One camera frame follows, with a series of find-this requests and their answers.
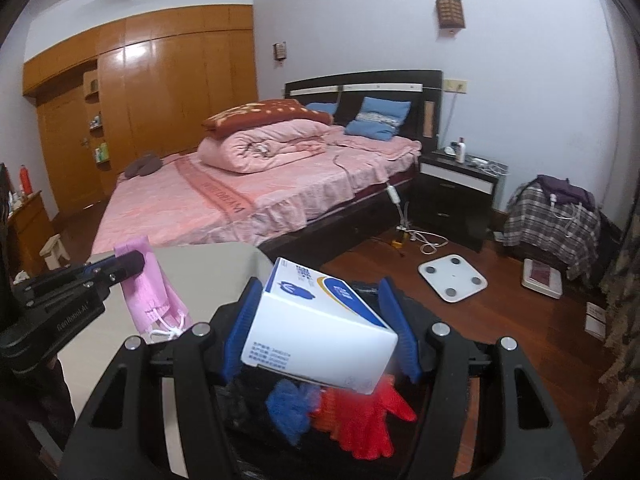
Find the wooden wardrobe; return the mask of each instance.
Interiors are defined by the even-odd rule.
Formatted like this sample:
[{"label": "wooden wardrobe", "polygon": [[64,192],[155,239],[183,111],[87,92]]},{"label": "wooden wardrobe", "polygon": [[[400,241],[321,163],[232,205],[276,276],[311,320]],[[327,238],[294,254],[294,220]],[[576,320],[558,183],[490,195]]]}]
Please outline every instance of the wooden wardrobe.
[{"label": "wooden wardrobe", "polygon": [[[23,93],[36,98],[60,213],[72,215],[108,197],[139,156],[192,151],[205,118],[257,99],[253,8],[181,7],[92,28],[25,63]],[[96,162],[101,147],[108,158]]]}]

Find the gray slippers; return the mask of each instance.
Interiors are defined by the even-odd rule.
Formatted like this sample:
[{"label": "gray slippers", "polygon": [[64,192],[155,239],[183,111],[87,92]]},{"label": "gray slippers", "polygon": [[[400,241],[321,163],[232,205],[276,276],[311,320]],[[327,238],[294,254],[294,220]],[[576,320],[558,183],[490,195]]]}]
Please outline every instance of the gray slippers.
[{"label": "gray slippers", "polygon": [[124,170],[124,176],[125,178],[147,176],[155,173],[160,168],[162,168],[162,160],[153,153],[147,153],[129,164]]}]

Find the red bottle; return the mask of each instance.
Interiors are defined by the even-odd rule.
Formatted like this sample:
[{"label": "red bottle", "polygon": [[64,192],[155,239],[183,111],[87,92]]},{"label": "red bottle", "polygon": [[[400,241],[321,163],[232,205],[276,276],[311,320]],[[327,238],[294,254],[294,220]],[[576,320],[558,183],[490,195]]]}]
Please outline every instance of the red bottle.
[{"label": "red bottle", "polygon": [[24,164],[20,166],[20,183],[22,184],[22,189],[26,196],[33,193],[31,180],[29,179],[29,170],[27,170]]}]

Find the dresser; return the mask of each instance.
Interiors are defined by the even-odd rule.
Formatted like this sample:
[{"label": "dresser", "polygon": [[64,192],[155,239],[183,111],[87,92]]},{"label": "dresser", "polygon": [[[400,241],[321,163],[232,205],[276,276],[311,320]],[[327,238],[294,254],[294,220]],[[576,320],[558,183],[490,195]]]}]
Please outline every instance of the dresser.
[{"label": "dresser", "polygon": [[7,227],[10,274],[15,276],[20,270],[26,270],[33,277],[46,270],[40,250],[55,232],[39,191],[13,212]]},{"label": "dresser", "polygon": [[501,183],[500,177],[460,164],[450,156],[438,152],[423,155],[412,185],[409,220],[417,228],[480,251]]}]

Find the curtain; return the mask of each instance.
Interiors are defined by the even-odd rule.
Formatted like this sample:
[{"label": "curtain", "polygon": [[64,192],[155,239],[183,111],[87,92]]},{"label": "curtain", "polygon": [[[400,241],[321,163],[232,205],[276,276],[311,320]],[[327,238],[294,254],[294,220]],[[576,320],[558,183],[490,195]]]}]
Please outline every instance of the curtain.
[{"label": "curtain", "polygon": [[615,444],[640,405],[640,186],[618,259],[600,288],[607,295],[606,346],[618,358],[600,378],[609,392],[604,412],[591,421],[600,460]]}]

